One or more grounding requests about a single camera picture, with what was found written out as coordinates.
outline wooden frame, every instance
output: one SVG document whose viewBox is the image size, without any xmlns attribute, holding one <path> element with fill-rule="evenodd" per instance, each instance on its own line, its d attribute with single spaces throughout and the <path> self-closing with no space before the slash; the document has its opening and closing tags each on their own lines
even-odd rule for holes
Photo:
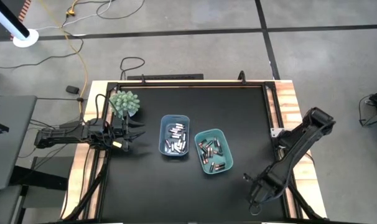
<svg viewBox="0 0 377 224">
<path fill-rule="evenodd" d="M 88 102 L 86 105 L 84 119 L 87 121 L 96 117 L 95 108 L 95 97 L 97 94 L 106 94 L 107 86 L 109 82 L 120 82 L 120 83 L 140 83 L 139 80 L 132 81 L 93 81 L 88 97 Z M 181 80 L 149 80 L 148 83 L 178 83 Z M 241 82 L 241 80 L 184 80 L 184 82 Z M 274 82 L 276 86 L 276 92 L 279 102 L 279 108 L 282 115 L 282 122 L 285 128 L 294 128 L 302 122 L 302 116 L 300 114 L 299 105 L 297 102 L 295 89 L 292 81 L 290 80 L 247 80 L 247 82 Z M 272 121 L 274 127 L 278 127 L 277 114 L 274 107 L 274 100 L 271 94 L 271 90 L 268 90 L 268 99 L 271 109 Z M 98 104 L 104 104 L 104 98 L 98 98 Z M 102 113 L 103 108 L 99 107 L 99 113 Z M 86 154 L 88 153 L 88 160 L 86 162 L 86 167 L 84 167 Z M 100 154 L 99 163 L 102 164 L 104 157 L 104 152 Z M 70 173 L 70 178 L 68 180 L 68 200 L 65 208 L 65 213 L 63 217 L 68 216 L 75 206 L 78 204 L 80 197 L 83 196 L 87 190 L 90 173 L 92 168 L 94 158 L 94 150 L 89 149 L 88 144 L 79 144 L 75 151 L 75 157 Z M 100 171 L 101 166 L 98 166 L 96 173 Z M 319 188 L 319 183 L 317 181 L 317 175 L 315 173 L 314 165 L 312 161 L 306 157 L 303 157 L 298 164 L 294 167 L 294 175 L 296 179 L 296 186 L 299 192 L 306 199 L 307 203 L 312 206 L 314 211 L 322 217 L 326 217 L 324 204 Z M 98 198 L 98 189 L 94 192 L 90 204 L 90 209 L 88 213 L 88 218 L 94 218 L 96 212 L 96 203 Z M 289 211 L 292 218 L 296 217 L 294 201 L 292 194 L 287 190 L 287 201 L 289 204 Z"/>
</svg>

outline blue plastic bin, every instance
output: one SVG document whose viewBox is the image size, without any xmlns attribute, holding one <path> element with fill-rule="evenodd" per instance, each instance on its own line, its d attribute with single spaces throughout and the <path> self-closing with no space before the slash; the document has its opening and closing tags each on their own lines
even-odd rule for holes
<svg viewBox="0 0 377 224">
<path fill-rule="evenodd" d="M 220 146 L 223 150 L 223 155 L 219 156 L 214 154 L 212 158 L 208 158 L 208 163 L 204 164 L 201 159 L 202 150 L 200 149 L 200 146 L 198 145 L 201 141 L 204 139 L 207 140 L 207 142 L 213 141 L 213 138 L 217 138 L 219 140 Z M 225 135 L 223 134 L 223 131 L 219 129 L 211 129 L 208 131 L 203 131 L 201 133 L 198 133 L 194 137 L 195 145 L 197 147 L 198 157 L 200 158 L 200 163 L 202 166 L 202 169 L 207 174 L 218 174 L 220 172 L 228 171 L 233 167 L 233 157 L 231 156 L 230 148 L 228 147 L 227 140 Z M 222 170 L 213 170 L 213 172 L 209 172 L 210 166 L 214 162 L 215 164 L 219 164 L 224 162 L 226 164 L 225 168 Z"/>
<path fill-rule="evenodd" d="M 177 142 L 178 139 L 171 137 L 172 133 L 169 132 L 171 128 L 175 127 L 175 124 L 183 124 L 185 126 L 185 147 L 183 153 L 172 152 L 169 150 L 165 140 L 170 143 Z M 161 119 L 161 130 L 159 131 L 159 151 L 167 156 L 184 156 L 189 151 L 189 138 L 190 137 L 190 119 L 184 115 L 165 115 Z"/>
</svg>

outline gray carpet floor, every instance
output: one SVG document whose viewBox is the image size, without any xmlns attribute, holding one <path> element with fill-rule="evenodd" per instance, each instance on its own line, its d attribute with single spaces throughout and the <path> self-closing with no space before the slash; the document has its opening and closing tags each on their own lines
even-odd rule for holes
<svg viewBox="0 0 377 224">
<path fill-rule="evenodd" d="M 60 22 L 73 0 L 45 0 Z M 122 16 L 141 0 L 115 1 L 105 16 Z M 377 0 L 262 0 L 268 27 L 313 27 L 377 24 Z M 80 18 L 93 14 L 98 4 L 77 7 Z M 24 20 L 28 28 L 54 26 L 37 0 Z M 91 17 L 66 26 L 74 34 L 107 34 L 163 30 L 260 28 L 253 0 L 146 0 L 137 14 L 117 21 Z M 60 35 L 57 29 L 41 36 Z M 337 124 L 331 135 L 312 148 L 327 215 L 332 220 L 377 223 L 377 124 L 358 123 L 358 100 L 377 92 L 377 29 L 270 33 L 281 79 L 293 80 L 304 114 L 318 106 Z M 73 40 L 79 46 L 79 40 Z M 71 53 L 64 40 L 42 40 L 27 49 L 0 42 L 0 66 L 38 62 L 51 55 Z M 145 66 L 128 75 L 203 73 L 205 79 L 272 79 L 262 33 L 176 35 L 85 39 L 81 52 L 93 80 L 116 80 L 119 63 L 142 57 Z M 0 95 L 74 98 L 67 85 L 83 85 L 78 57 L 48 60 L 38 66 L 0 69 Z M 362 106 L 364 116 L 373 109 Z M 78 116 L 74 101 L 40 100 L 34 119 L 58 124 Z M 27 132 L 21 155 L 31 152 L 35 131 Z M 36 151 L 45 156 L 51 149 Z M 74 146 L 59 156 L 73 156 Z M 30 167 L 32 157 L 19 159 Z M 60 208 L 32 209 L 24 223 L 54 221 Z"/>
</svg>

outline white lamp base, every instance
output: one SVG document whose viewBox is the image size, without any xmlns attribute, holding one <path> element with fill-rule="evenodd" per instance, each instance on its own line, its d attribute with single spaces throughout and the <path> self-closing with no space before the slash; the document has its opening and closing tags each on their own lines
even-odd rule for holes
<svg viewBox="0 0 377 224">
<path fill-rule="evenodd" d="M 36 43 L 39 39 L 39 33 L 38 31 L 34 29 L 28 29 L 29 31 L 29 36 L 26 38 L 26 40 L 20 40 L 17 37 L 13 37 L 13 44 L 16 47 L 29 47 Z"/>
</svg>

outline succulent plant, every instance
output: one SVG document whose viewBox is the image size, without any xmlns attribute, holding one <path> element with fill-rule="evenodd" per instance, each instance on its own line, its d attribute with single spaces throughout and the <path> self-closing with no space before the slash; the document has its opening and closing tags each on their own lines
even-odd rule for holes
<svg viewBox="0 0 377 224">
<path fill-rule="evenodd" d="M 113 113 L 122 119 L 124 111 L 127 111 L 129 114 L 134 114 L 140 108 L 140 100 L 138 100 L 137 95 L 133 95 L 131 91 L 126 93 L 125 91 L 118 90 L 118 92 L 109 99 L 114 103 L 115 109 L 117 109 L 117 111 L 115 111 L 114 108 L 112 108 Z"/>
</svg>

